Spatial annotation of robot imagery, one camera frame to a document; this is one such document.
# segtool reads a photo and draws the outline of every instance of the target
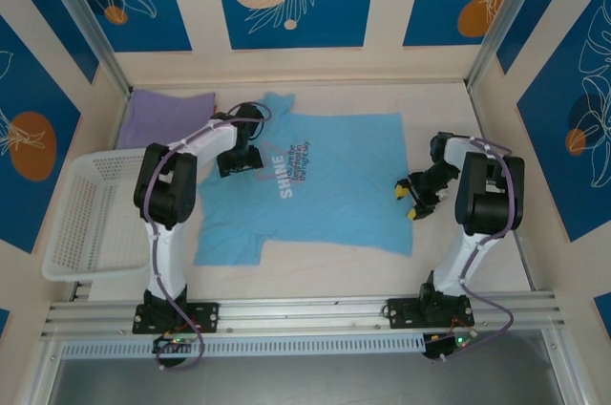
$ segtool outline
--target white plastic basket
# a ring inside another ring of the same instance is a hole
[[[144,149],[84,155],[70,167],[42,267],[51,281],[146,271],[149,246],[133,194]]]

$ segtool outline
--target light blue t-shirt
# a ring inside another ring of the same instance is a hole
[[[253,142],[264,168],[199,186],[205,219],[196,265],[257,265],[266,240],[374,246],[411,255],[410,197],[399,114],[307,116],[268,93],[272,111]]]

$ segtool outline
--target black mounting bracket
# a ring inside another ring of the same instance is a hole
[[[455,319],[466,326],[475,324],[471,302],[466,295],[454,297],[434,289],[432,272],[412,298],[391,298],[387,301],[391,329],[442,329]]]
[[[186,288],[175,300],[191,318],[201,333],[216,333],[219,323],[218,303],[187,303]],[[144,303],[136,307],[134,334],[193,333],[188,324],[167,300],[157,298],[149,290],[144,292]]]

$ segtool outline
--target white table surface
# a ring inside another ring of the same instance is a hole
[[[438,131],[479,136],[474,111],[462,83],[402,85],[257,85],[217,88],[219,110],[263,97],[267,91],[293,93],[293,112],[316,115],[401,113],[411,171],[431,165],[429,141]],[[162,91],[192,96],[203,90]],[[205,178],[206,171],[199,174]],[[269,241],[258,266],[193,266],[201,203],[185,227],[190,299],[290,298],[416,293],[429,272],[450,250],[457,225],[453,219],[456,181],[450,198],[413,227],[411,257],[373,247]],[[90,300],[140,300],[148,274],[95,280]],[[504,238],[483,260],[471,287],[479,291],[530,290],[513,235]]]

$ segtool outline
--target lavender towel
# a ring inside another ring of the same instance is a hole
[[[119,149],[170,144],[198,131],[214,114],[214,93],[172,97],[134,90],[119,133]]]

